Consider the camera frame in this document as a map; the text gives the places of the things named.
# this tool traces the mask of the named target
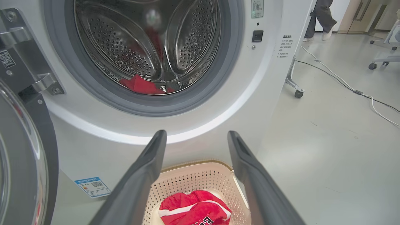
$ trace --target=door hinge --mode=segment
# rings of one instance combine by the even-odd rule
[[[30,85],[35,91],[47,91],[51,95],[65,93],[16,8],[0,10],[0,48],[0,52],[12,55],[13,60],[10,66],[4,63],[0,66],[5,66],[8,73],[18,76],[19,82],[28,74],[33,78],[30,78]]]

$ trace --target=gray glossy floor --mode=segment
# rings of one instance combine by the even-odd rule
[[[400,63],[369,70],[378,51],[389,51],[371,39],[337,34],[323,42],[316,35],[303,46],[353,88],[400,108]],[[298,60],[319,66],[304,51]],[[293,80],[306,93],[297,99],[283,87],[259,160],[308,225],[398,224],[400,129],[313,67],[297,63]],[[400,123],[394,110],[376,108]],[[61,172],[52,224],[86,225],[101,203]]]

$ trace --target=black cable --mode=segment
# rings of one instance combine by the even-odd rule
[[[329,76],[335,78],[340,84],[342,84],[345,88],[349,89],[351,92],[360,95],[359,93],[357,93],[357,92],[353,91],[352,89],[350,89],[349,87],[347,87],[347,85],[345,85],[344,83],[342,83],[342,81],[339,80],[337,77],[335,77],[335,76],[333,76],[332,74],[326,72],[325,70],[323,70],[323,69],[321,69],[321,68],[319,68],[319,67],[317,67],[317,66],[314,66],[314,65],[312,65],[312,64],[306,63],[306,62],[302,62],[302,61],[298,61],[298,60],[296,60],[296,62],[301,62],[301,63],[307,64],[307,65],[309,65],[309,66],[312,66],[312,67],[314,67],[314,68],[317,68],[318,70],[321,70],[321,71],[325,72],[325,73],[328,74]],[[381,104],[384,104],[384,105],[386,105],[387,107],[390,107],[390,108],[396,110],[398,113],[400,113],[400,110],[394,108],[394,107],[391,106],[391,105],[388,105],[388,104],[386,104],[386,103],[384,103],[384,102],[381,102],[381,101],[379,101],[379,100],[376,100],[376,99],[374,99],[374,101],[379,102],[379,103],[381,103]]]

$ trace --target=qr code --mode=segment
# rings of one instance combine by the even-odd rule
[[[103,183],[101,181],[93,182],[91,183],[94,187],[100,187],[103,186]]]
[[[7,50],[0,52],[0,61],[6,68],[10,68],[15,65],[14,60],[11,58],[11,55],[8,53]]]

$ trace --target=white shoe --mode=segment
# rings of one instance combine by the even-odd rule
[[[303,39],[303,41],[312,41],[312,40],[314,40],[314,37],[312,37],[312,38],[304,38]]]
[[[324,32],[322,34],[322,40],[329,40],[331,36],[332,36],[332,29],[330,29],[330,31],[328,33]]]

